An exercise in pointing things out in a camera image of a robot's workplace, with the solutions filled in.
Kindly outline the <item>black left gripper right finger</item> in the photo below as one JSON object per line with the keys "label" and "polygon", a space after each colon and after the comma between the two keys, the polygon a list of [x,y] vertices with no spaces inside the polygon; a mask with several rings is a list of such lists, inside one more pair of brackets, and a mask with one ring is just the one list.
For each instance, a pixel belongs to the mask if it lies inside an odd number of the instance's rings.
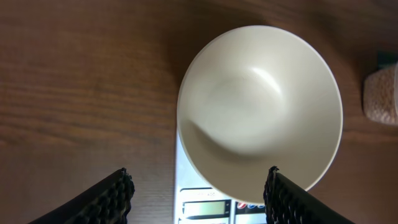
{"label": "black left gripper right finger", "polygon": [[268,224],[353,224],[279,172],[269,169],[263,193]]}

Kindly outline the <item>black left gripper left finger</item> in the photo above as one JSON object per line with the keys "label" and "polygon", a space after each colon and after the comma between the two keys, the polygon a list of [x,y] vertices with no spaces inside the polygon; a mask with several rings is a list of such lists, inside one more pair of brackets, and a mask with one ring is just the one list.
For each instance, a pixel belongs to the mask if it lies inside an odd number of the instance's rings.
{"label": "black left gripper left finger", "polygon": [[31,224],[127,224],[134,192],[132,177],[122,168]]}

